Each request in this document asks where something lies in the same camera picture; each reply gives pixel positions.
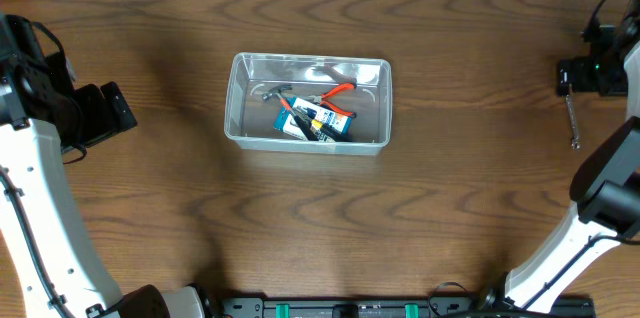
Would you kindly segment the silver wrench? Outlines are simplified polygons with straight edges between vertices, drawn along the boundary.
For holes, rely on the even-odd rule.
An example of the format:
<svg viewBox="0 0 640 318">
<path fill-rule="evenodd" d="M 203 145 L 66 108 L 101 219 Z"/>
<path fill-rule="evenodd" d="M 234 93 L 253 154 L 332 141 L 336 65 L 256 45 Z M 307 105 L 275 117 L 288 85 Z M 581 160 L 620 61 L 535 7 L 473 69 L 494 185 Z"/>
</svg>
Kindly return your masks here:
<svg viewBox="0 0 640 318">
<path fill-rule="evenodd" d="M 565 97 L 565 103 L 567 106 L 569 123 L 571 127 L 572 137 L 571 137 L 571 147 L 573 150 L 579 150 L 581 148 L 579 127 L 577 124 L 577 117 L 575 113 L 573 99 L 570 95 Z"/>
</svg>

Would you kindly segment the red handled pliers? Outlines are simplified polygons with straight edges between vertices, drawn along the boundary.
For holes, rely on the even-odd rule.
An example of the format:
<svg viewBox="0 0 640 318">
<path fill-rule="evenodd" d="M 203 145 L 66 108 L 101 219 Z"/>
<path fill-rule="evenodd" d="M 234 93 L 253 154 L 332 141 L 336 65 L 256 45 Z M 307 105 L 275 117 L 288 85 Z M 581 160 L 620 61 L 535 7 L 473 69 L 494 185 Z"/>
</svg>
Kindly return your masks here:
<svg viewBox="0 0 640 318">
<path fill-rule="evenodd" d="M 319 95 L 309 95 L 309 96 L 306 96 L 305 99 L 310 101 L 313 104 L 324 107 L 326 109 L 329 109 L 343 116 L 346 116 L 349 118 L 356 118 L 357 117 L 356 112 L 343 110 L 342 108 L 338 107 L 337 105 L 333 104 L 330 101 L 331 97 L 347 91 L 353 91 L 356 89 L 356 87 L 357 85 L 354 83 L 342 83 L 335 86 L 334 88 L 332 88 L 326 93 L 319 94 Z"/>
</svg>

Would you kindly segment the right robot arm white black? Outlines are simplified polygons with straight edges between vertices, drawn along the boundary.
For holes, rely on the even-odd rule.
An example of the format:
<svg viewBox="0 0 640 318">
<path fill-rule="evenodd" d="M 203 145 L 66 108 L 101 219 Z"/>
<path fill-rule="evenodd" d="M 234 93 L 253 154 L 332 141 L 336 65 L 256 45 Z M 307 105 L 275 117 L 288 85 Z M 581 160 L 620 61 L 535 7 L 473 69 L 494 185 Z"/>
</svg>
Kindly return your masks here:
<svg viewBox="0 0 640 318">
<path fill-rule="evenodd" d="M 600 256 L 636 244 L 639 232 L 639 0 L 619 25 L 592 17 L 585 57 L 560 62 L 563 91 L 623 95 L 624 124 L 579 167 L 566 215 L 537 251 L 480 300 L 482 308 L 548 313 L 558 297 Z"/>
</svg>

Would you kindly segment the black yellow precision screwdriver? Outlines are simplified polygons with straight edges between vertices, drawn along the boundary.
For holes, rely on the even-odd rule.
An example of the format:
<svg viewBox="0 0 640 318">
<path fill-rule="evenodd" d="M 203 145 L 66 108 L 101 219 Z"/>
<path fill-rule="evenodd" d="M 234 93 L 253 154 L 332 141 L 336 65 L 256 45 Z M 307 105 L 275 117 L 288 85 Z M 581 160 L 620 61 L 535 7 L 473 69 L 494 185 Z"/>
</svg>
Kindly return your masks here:
<svg viewBox="0 0 640 318">
<path fill-rule="evenodd" d="M 344 133 L 341 133 L 334 129 L 331 125 L 322 123 L 321 121 L 311 118 L 307 113 L 299 110 L 298 113 L 309 124 L 310 128 L 314 132 L 320 132 L 326 137 L 330 138 L 334 142 L 351 142 L 352 139 Z"/>
</svg>

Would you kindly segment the small hammer orange black handle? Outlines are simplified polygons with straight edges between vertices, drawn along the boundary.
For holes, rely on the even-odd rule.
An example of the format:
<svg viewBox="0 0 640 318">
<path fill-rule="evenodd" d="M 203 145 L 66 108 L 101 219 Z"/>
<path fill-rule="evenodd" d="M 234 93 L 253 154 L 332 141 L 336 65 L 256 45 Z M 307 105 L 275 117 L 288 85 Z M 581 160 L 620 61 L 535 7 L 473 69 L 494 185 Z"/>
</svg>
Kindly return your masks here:
<svg viewBox="0 0 640 318">
<path fill-rule="evenodd" d="M 289 104 L 289 101 L 283 96 L 282 94 L 283 91 L 289 91 L 291 89 L 292 89 L 291 85 L 279 85 L 279 86 L 273 87 L 270 90 L 268 90 L 266 93 L 262 94 L 262 100 L 268 101 L 271 98 L 276 97 L 281 103 L 281 105 L 283 106 L 283 108 L 292 116 L 293 120 L 295 121 L 296 125 L 301 130 L 305 138 L 308 141 L 317 141 L 318 138 L 311 130 L 309 124 L 307 124 L 304 121 L 304 119 L 301 118 L 299 114 L 293 110 L 293 108 Z"/>
</svg>

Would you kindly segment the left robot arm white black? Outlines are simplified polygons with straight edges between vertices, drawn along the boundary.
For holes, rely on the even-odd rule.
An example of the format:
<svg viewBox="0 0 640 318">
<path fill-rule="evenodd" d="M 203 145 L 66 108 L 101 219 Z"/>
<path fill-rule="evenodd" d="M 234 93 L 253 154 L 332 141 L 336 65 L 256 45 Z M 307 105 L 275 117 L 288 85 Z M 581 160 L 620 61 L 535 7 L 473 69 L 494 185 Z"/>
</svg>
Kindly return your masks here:
<svg viewBox="0 0 640 318">
<path fill-rule="evenodd" d="M 70 151 L 136 126 L 118 85 L 74 85 L 65 50 L 43 24 L 1 17 L 1 232 L 30 317 L 209 317 L 195 285 L 122 293 L 96 253 L 65 174 Z"/>
</svg>

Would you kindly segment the clear plastic container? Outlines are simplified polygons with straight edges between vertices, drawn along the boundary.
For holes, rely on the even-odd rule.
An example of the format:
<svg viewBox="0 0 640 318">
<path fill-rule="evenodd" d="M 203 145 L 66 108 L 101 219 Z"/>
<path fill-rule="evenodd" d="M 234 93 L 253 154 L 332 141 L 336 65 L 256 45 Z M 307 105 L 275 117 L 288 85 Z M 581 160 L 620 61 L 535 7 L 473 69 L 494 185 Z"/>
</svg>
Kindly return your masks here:
<svg viewBox="0 0 640 318">
<path fill-rule="evenodd" d="M 305 99 L 342 83 L 357 87 L 330 101 L 356 112 L 356 118 Z M 352 141 L 334 142 L 314 131 L 318 140 L 308 141 L 276 97 L 262 100 L 263 93 L 279 85 L 292 86 L 282 94 L 296 113 L 301 110 Z M 390 141 L 392 106 L 391 65 L 383 59 L 243 52 L 234 57 L 231 66 L 224 133 L 243 149 L 376 155 Z"/>
</svg>

